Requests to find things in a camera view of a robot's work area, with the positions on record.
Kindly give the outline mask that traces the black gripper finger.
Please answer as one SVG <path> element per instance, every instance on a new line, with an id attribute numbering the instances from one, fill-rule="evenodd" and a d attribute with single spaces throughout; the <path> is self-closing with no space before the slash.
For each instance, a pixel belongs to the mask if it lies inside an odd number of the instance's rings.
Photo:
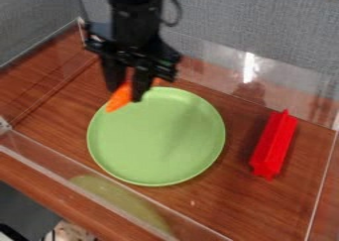
<path id="1" fill-rule="evenodd" d="M 150 63 L 145 60 L 135 64 L 131 77 L 131 101 L 139 102 L 142 94 L 150 88 L 153 74 L 150 71 Z"/>
<path id="2" fill-rule="evenodd" d="M 101 69 L 106 90 L 113 92 L 125 81 L 126 65 L 113 57 L 102 57 Z"/>

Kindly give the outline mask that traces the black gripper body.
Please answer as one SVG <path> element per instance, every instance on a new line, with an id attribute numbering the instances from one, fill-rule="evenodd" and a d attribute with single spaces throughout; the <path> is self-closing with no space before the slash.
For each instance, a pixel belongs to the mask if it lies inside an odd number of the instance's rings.
<path id="1" fill-rule="evenodd" d="M 102 57 L 113 57 L 126 68 L 133 69 L 145 60 L 150 63 L 153 79 L 172 82 L 181 54 L 162 40 L 159 26 L 158 20 L 118 26 L 113 23 L 85 22 L 83 47 L 98 56 L 99 66 Z"/>

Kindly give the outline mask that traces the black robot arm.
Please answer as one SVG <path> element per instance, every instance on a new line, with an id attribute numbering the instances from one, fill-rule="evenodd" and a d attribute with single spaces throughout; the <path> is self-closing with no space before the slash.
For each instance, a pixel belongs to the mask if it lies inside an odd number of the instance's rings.
<path id="1" fill-rule="evenodd" d="M 130 67 L 130 100 L 138 102 L 154 78 L 174 81 L 181 54 L 159 37 L 159 26 L 178 24 L 177 0 L 106 0 L 109 20 L 83 20 L 83 47 L 97 54 L 105 87 L 115 92 Z"/>

